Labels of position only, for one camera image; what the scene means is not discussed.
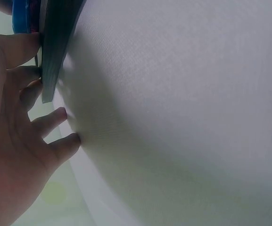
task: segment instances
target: blue object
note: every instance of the blue object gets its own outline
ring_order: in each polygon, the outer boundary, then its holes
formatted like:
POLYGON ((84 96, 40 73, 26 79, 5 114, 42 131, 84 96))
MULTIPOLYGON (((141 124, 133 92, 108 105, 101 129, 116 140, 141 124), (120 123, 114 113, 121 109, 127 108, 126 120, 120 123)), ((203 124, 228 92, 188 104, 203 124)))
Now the blue object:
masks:
POLYGON ((12 27, 13 32, 31 33, 29 0, 13 0, 12 27))

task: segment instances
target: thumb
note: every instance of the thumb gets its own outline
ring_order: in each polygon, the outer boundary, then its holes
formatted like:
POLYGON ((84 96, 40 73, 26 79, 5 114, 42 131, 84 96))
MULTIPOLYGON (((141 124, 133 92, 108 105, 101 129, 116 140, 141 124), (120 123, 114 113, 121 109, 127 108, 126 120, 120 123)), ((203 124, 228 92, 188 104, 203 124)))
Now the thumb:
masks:
POLYGON ((12 14, 12 0, 0 0, 0 11, 11 15, 12 14))

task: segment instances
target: curved white edge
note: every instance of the curved white edge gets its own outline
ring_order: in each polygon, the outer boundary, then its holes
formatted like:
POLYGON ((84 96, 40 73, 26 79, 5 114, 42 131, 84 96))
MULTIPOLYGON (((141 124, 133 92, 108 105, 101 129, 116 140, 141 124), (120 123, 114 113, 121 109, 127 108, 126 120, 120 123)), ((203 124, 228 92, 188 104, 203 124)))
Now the curved white edge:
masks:
MULTIPOLYGON (((63 99, 56 90, 53 105, 64 106, 63 99)), ((61 136, 72 133, 68 122, 59 126, 61 136)), ((97 226, 141 226, 129 208, 111 191, 95 165, 81 147, 70 160, 83 198, 97 226)))

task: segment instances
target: hand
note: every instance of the hand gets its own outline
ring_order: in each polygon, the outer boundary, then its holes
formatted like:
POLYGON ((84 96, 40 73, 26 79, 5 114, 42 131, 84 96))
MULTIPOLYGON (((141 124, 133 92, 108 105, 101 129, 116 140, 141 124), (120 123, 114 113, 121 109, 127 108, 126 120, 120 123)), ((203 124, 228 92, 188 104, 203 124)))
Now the hand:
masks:
POLYGON ((46 144, 66 120, 64 108, 30 122, 41 92, 39 69, 17 67, 33 58, 39 35, 0 35, 0 226, 12 224, 35 201, 51 174, 79 148, 76 134, 46 144))
POLYGON ((8 15, 12 14, 12 0, 0 0, 0 11, 8 15))

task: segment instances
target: white fabric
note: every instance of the white fabric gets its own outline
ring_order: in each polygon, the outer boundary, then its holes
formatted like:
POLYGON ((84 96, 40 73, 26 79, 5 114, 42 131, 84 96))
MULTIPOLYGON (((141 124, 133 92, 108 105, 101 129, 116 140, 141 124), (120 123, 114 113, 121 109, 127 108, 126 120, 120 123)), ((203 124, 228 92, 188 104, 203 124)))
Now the white fabric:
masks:
POLYGON ((98 226, 272 226, 272 0, 87 0, 59 92, 98 226))

